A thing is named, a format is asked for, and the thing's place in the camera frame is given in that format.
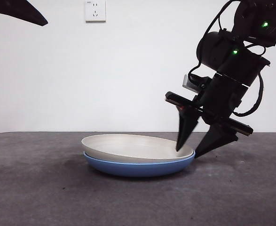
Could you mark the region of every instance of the electrical outlet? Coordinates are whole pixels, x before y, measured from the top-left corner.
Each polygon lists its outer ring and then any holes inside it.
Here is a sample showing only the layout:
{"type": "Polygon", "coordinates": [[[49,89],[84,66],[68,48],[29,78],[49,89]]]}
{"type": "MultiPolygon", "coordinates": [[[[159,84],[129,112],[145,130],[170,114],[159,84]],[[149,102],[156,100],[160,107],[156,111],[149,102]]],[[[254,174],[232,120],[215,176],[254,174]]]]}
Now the electrical outlet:
{"type": "Polygon", "coordinates": [[[86,23],[106,21],[106,0],[86,0],[86,23]]]}

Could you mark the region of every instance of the gray floor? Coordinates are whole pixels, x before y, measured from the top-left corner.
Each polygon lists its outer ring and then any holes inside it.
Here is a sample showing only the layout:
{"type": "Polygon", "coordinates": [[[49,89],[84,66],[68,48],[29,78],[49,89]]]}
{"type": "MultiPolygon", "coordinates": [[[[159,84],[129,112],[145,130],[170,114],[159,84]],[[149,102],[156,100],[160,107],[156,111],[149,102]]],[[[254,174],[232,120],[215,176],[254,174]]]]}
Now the gray floor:
{"type": "Polygon", "coordinates": [[[276,226],[276,133],[241,136],[148,179],[89,167],[80,141],[92,134],[0,134],[0,226],[276,226]]]}

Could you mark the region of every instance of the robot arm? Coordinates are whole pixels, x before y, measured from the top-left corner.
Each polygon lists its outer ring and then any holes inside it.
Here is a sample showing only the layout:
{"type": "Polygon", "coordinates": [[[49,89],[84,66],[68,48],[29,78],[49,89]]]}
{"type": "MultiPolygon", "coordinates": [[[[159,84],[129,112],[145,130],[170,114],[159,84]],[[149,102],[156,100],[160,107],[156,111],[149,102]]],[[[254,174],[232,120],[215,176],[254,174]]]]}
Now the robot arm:
{"type": "Polygon", "coordinates": [[[211,26],[220,17],[229,1],[212,21],[197,47],[199,64],[184,78],[183,87],[197,95],[192,101],[168,92],[166,101],[177,106],[180,128],[176,150],[178,151],[202,117],[210,129],[196,148],[196,158],[230,142],[237,141],[236,133],[246,136],[253,129],[230,118],[246,116],[259,106],[263,80],[261,70],[270,62],[248,48],[259,45],[264,49],[276,45],[276,0],[242,0],[237,8],[232,31],[220,29],[210,32],[211,26]],[[253,43],[244,45],[244,41],[253,43]],[[201,64],[216,71],[213,78],[199,77],[192,72],[201,64]],[[243,114],[234,112],[255,78],[260,78],[260,95],[254,107],[243,114]]]}
{"type": "Polygon", "coordinates": [[[48,24],[43,15],[26,0],[0,0],[0,13],[40,26],[48,24]]]}

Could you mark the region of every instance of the dish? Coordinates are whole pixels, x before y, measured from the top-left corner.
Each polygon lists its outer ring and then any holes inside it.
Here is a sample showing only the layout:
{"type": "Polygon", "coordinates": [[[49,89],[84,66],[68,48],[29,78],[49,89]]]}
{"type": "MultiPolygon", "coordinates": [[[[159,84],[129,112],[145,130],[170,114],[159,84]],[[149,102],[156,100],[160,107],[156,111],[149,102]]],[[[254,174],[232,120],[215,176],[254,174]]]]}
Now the dish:
{"type": "Polygon", "coordinates": [[[154,162],[154,163],[124,163],[124,162],[113,162],[95,159],[88,156],[83,152],[89,165],[95,169],[122,177],[157,177],[168,175],[179,172],[186,168],[194,159],[195,152],[185,159],[168,161],[168,162],[154,162]]]}
{"type": "Polygon", "coordinates": [[[140,135],[103,134],[86,137],[81,142],[88,156],[123,163],[176,161],[194,153],[187,145],[177,152],[175,141],[140,135]]]}

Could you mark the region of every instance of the white wall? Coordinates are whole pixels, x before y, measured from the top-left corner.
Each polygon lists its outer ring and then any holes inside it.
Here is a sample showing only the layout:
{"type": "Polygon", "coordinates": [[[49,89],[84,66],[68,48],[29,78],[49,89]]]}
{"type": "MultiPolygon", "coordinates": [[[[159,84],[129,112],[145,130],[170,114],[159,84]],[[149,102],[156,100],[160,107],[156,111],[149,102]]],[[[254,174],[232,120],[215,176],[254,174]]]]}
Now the white wall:
{"type": "MultiPolygon", "coordinates": [[[[165,93],[194,96],[181,87],[183,76],[224,0],[107,0],[105,24],[84,22],[83,0],[30,2],[48,25],[0,15],[0,132],[177,131],[165,93]]],[[[222,16],[229,29],[236,5],[222,16]]],[[[276,131],[276,47],[265,57],[272,65],[262,72],[262,104],[239,120],[276,131]]],[[[213,76],[205,66],[198,73],[213,76]]],[[[240,112],[254,104],[258,83],[240,112]]]]}

